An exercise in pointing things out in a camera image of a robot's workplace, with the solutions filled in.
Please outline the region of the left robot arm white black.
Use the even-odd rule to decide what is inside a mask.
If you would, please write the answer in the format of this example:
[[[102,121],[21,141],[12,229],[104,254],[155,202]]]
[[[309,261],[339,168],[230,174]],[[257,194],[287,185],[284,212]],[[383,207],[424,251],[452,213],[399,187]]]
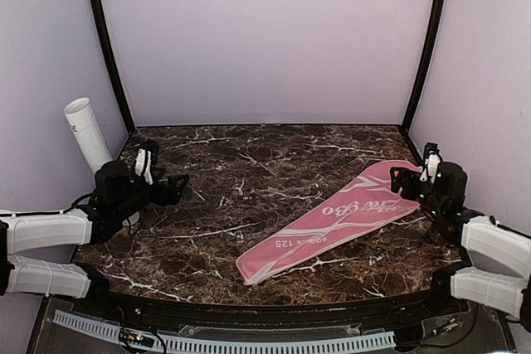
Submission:
[[[87,264],[58,264],[21,253],[61,245],[97,245],[110,240],[134,214],[150,204],[174,206],[188,184],[187,174],[165,177],[162,168],[133,172],[111,161],[95,173],[95,189],[61,211],[1,214],[1,292],[83,298],[100,318],[117,310],[108,281]]]

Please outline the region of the white shuttlecock tube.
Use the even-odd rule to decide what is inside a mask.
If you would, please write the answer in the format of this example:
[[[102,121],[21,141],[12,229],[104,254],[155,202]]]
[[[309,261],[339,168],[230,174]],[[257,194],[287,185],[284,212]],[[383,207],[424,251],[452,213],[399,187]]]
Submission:
[[[63,112],[93,173],[113,161],[88,97],[71,101]]]

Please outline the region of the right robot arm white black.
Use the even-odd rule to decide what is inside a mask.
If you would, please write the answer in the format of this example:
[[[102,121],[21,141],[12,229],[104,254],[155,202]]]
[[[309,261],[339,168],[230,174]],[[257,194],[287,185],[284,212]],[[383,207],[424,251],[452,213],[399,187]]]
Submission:
[[[418,172],[406,167],[390,170],[391,190],[417,201],[431,218],[435,232],[467,254],[483,255],[511,270],[502,275],[463,264],[441,271],[423,308],[442,315],[456,298],[498,309],[530,329],[530,236],[502,225],[493,216],[464,207],[467,174],[453,162]]]

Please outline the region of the pink racket bag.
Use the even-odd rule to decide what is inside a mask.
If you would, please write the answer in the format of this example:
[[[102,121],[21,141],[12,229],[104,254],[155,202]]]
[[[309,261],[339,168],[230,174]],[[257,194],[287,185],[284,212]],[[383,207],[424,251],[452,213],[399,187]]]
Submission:
[[[236,260],[245,285],[254,285],[350,240],[410,215],[415,201],[391,191],[391,169],[419,167],[404,160],[366,168],[344,188]]]

